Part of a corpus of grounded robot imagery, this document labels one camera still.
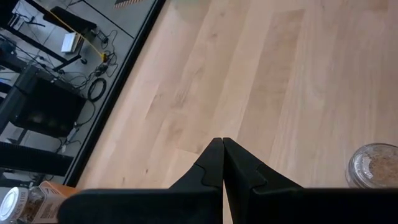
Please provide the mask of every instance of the black frame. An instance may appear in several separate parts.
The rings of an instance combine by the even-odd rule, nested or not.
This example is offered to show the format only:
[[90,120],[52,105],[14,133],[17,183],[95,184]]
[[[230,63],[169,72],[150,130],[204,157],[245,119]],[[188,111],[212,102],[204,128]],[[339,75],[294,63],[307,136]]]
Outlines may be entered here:
[[113,84],[110,86],[110,90],[108,94],[105,96],[105,102],[99,108],[98,114],[95,116],[94,125],[89,130],[89,134],[82,142],[82,147],[79,150],[79,153],[75,156],[67,175],[65,176],[65,180],[63,181],[64,185],[68,185],[71,187],[75,187],[79,181],[81,174],[88,162],[88,159],[93,152],[98,139],[101,136],[102,130],[105,127],[105,124],[112,112],[112,109],[118,100],[118,97],[121,93],[121,90],[127,81],[127,78],[138,59],[138,56],[145,44],[145,41],[148,38],[150,31],[152,30],[157,17],[160,14],[160,11],[163,8],[166,0],[155,0],[143,25],[141,26],[137,37],[134,39],[133,44],[130,47],[129,53],[127,57],[124,59],[121,69],[119,71],[119,77]]

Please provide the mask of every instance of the glass jar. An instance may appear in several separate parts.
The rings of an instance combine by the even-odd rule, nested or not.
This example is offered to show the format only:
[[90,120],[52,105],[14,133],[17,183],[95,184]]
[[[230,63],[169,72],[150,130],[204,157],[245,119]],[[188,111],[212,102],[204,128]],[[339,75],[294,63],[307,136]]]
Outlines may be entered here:
[[398,187],[398,147],[384,143],[362,146],[349,160],[346,179],[350,187]]
[[1,223],[32,223],[45,200],[39,187],[25,189],[14,187],[4,197],[0,206]]

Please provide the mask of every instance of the white label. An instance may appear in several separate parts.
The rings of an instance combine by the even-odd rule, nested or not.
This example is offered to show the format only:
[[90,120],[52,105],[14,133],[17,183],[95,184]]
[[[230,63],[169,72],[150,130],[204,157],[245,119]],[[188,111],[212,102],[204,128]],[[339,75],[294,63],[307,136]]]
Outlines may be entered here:
[[48,186],[41,185],[40,189],[43,191],[45,199],[32,223],[57,223],[58,209],[65,200],[65,197],[57,190]]

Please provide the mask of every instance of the wooden floor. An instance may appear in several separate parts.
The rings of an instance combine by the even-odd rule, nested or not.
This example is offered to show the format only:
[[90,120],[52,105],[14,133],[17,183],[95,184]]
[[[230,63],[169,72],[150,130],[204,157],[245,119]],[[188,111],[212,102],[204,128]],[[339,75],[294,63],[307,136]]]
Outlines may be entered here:
[[167,1],[79,187],[168,187],[228,136],[306,187],[398,145],[398,1]]

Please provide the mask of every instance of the yellow cable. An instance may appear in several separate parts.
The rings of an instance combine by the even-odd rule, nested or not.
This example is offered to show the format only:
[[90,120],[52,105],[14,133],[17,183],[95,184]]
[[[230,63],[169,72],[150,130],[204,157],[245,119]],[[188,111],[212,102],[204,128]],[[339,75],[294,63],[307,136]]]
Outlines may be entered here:
[[96,53],[101,57],[101,61],[104,62],[106,60],[106,55],[105,53],[101,53],[99,52],[99,50],[97,50],[97,48],[86,39],[86,37],[84,37],[83,35],[81,35],[79,32],[75,31],[72,27],[70,27],[66,22],[63,22],[57,15],[55,15],[52,11],[47,10],[46,8],[44,8],[43,6],[41,6],[43,9],[45,9],[47,12],[49,12],[51,15],[53,15],[53,17],[55,17],[56,19],[58,19],[58,21],[60,21],[63,25],[65,25],[67,28],[71,29],[72,31],[74,31],[75,33],[77,33],[79,35],[79,37],[83,38],[85,41],[88,42],[88,44],[96,51]]

